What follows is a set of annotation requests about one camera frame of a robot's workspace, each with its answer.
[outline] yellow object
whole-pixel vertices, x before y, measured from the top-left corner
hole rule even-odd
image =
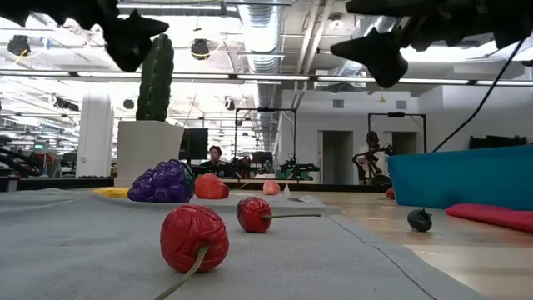
[[[127,198],[127,190],[125,187],[105,187],[93,190],[93,193],[97,193],[110,198]]]

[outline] metal frame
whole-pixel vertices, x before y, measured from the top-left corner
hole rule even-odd
[[[293,155],[294,158],[296,158],[296,109],[294,108],[267,108],[267,107],[260,107],[260,108],[236,108],[235,109],[235,138],[234,138],[234,148],[233,148],[233,157],[237,157],[237,123],[239,122],[239,112],[258,112],[258,113],[273,113],[273,112],[292,112],[294,113],[294,132],[292,134],[292,146],[293,146]]]
[[[427,131],[426,131],[426,114],[425,113],[403,113],[403,112],[370,112],[368,113],[368,133],[371,132],[371,118],[372,116],[387,116],[389,118],[404,118],[404,117],[421,117],[424,137],[424,153],[427,153]]]
[[[47,78],[54,80],[78,80],[84,82],[139,82],[139,72],[92,72],[92,71],[61,71],[61,70],[0,70],[0,77]],[[197,73],[175,72],[172,74],[175,83],[238,83],[255,82],[321,82],[321,83],[376,83],[372,77],[339,77],[295,74],[235,74],[235,73]],[[430,86],[474,86],[490,87],[494,82],[483,79],[442,79],[442,78],[402,78],[397,84],[419,84]],[[497,87],[507,88],[533,88],[532,80],[500,80]]]

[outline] white planter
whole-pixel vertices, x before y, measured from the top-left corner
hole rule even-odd
[[[115,187],[130,188],[137,176],[157,163],[178,158],[183,127],[158,121],[118,124]]]

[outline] purple grapes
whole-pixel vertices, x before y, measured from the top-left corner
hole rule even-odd
[[[188,203],[193,195],[194,177],[188,166],[176,159],[146,170],[127,192],[131,200],[149,203]]]

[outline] white pillar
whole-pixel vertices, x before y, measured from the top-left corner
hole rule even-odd
[[[76,177],[110,176],[113,106],[109,93],[92,87],[83,96]]]

